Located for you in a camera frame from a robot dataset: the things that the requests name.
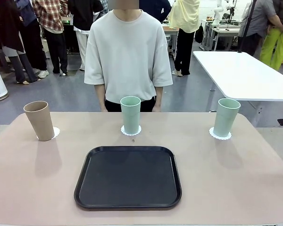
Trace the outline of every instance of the white doily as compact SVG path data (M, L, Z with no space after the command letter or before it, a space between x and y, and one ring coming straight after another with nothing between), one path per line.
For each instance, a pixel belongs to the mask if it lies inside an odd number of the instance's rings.
M122 127L121 127L121 131L122 131L123 134L125 134L125 135L127 135L127 136L135 136L135 135L139 134L139 133L142 131L142 127L141 127L141 126L138 126L138 132L135 133L135 134L127 134L127 133L125 132L125 126L122 126Z
M231 137L232 137L231 132L229 132L229 134L228 134L226 137L219 137L219 136L217 136L217 135L214 133L214 127L212 127L212 128L209 129L209 133L210 133L210 135L211 135L213 138L216 138L216 139L218 139L218 140L229 140L229 139L231 139Z
M60 129L58 127L53 127L53 131L55 133L55 136L52 139L56 138L60 134Z

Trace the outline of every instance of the bag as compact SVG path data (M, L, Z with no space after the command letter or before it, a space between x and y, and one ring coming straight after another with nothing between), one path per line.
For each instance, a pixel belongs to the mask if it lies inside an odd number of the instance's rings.
M200 25L199 29L195 33L195 41L202 43L203 40L203 27Z

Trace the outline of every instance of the plaid shirt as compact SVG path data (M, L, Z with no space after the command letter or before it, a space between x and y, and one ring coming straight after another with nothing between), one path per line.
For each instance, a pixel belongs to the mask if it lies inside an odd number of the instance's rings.
M61 16L69 14L67 3L68 0L34 0L33 8L41 26L55 31L63 31Z
M100 12L98 18L104 16L105 14L107 14L109 12L109 9L108 9L108 0L100 0L102 5L103 5L103 8L104 10Z

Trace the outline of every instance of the plastic cup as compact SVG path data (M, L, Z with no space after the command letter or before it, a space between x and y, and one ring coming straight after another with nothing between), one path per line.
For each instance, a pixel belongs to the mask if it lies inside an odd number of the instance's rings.
M29 103L24 106L24 111L40 141L48 141L55 136L47 102Z
M218 101L217 114L214 126L214 134L219 137L227 137L233 122L239 112L241 104L233 99L220 99Z
M125 133L138 133L141 114L141 100L138 97L124 97L121 99Z

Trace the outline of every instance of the black tray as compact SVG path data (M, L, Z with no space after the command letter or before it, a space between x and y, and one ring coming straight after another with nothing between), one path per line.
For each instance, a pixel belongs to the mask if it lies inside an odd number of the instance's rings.
M173 153L158 146L107 146L91 150L75 188L90 210L157 210L175 206L181 186Z

